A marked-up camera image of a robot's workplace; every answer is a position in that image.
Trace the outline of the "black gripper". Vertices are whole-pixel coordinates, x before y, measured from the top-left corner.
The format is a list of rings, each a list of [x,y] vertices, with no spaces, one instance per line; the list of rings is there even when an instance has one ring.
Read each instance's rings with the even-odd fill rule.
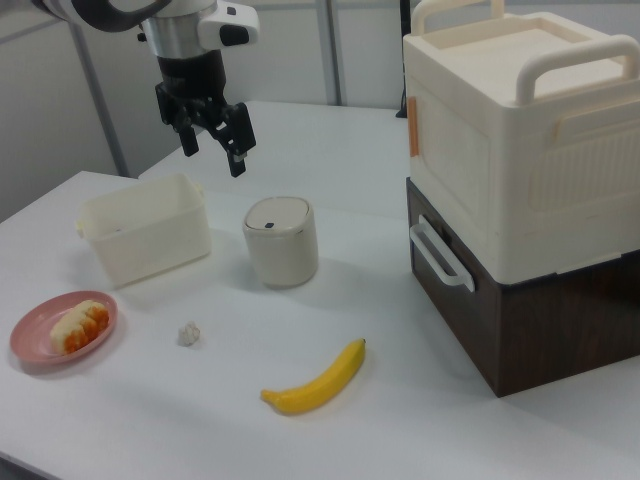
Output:
[[[199,151],[193,125],[202,126],[223,147],[232,177],[246,171],[247,153],[256,146],[244,103],[224,97],[226,74],[219,51],[189,59],[158,59],[162,81],[155,87],[161,119],[179,135],[185,156]]]

